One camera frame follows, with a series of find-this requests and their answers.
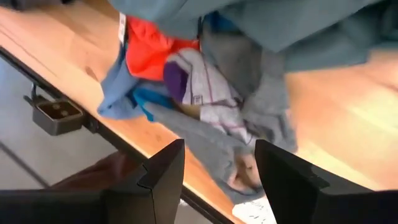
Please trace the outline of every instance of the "clothing tag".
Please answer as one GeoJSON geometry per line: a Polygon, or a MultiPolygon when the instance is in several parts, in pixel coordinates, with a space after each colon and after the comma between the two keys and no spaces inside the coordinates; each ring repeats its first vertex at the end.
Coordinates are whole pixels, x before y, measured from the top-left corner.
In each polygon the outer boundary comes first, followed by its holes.
{"type": "Polygon", "coordinates": [[[126,35],[126,15],[119,13],[119,40],[124,44],[124,36],[126,35]]]}

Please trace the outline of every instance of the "clothing pile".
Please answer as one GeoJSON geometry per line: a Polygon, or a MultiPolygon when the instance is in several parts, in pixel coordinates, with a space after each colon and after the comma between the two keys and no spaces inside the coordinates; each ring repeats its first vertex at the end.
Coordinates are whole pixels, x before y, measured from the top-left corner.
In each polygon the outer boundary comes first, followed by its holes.
{"type": "Polygon", "coordinates": [[[162,123],[233,203],[264,195],[257,139],[297,148],[286,72],[364,63],[398,40],[388,0],[109,1],[126,28],[98,113],[162,123]]]}

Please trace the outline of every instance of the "light blue garment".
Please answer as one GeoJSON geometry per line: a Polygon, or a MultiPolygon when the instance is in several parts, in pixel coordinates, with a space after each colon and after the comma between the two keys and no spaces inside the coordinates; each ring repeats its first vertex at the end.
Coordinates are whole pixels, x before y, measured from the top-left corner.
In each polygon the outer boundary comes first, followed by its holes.
{"type": "Polygon", "coordinates": [[[132,76],[127,69],[125,56],[126,47],[121,45],[118,58],[101,82],[104,100],[97,111],[106,118],[129,119],[144,114],[142,108],[127,96],[135,88],[152,90],[164,96],[169,95],[163,83],[140,80],[132,76]]]}

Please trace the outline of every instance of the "wooden table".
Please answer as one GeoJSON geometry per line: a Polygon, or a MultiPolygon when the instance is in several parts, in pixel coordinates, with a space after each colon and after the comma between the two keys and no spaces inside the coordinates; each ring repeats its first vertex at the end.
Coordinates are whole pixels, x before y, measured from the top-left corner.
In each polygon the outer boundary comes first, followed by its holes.
{"type": "MultiPolygon", "coordinates": [[[[20,13],[0,9],[0,44],[146,157],[178,136],[145,117],[100,117],[100,81],[118,52],[118,13],[84,0],[20,13]]],[[[398,54],[366,65],[289,74],[297,155],[374,190],[398,189],[398,54]]],[[[184,186],[229,218],[233,204],[187,149],[184,186]]]]}

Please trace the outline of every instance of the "white paper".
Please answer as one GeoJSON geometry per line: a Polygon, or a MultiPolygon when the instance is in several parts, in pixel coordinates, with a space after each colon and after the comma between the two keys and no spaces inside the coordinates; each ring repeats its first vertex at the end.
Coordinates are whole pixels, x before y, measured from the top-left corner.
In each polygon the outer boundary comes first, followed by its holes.
{"type": "Polygon", "coordinates": [[[235,205],[232,214],[248,224],[276,224],[271,206],[265,197],[235,205]]]}

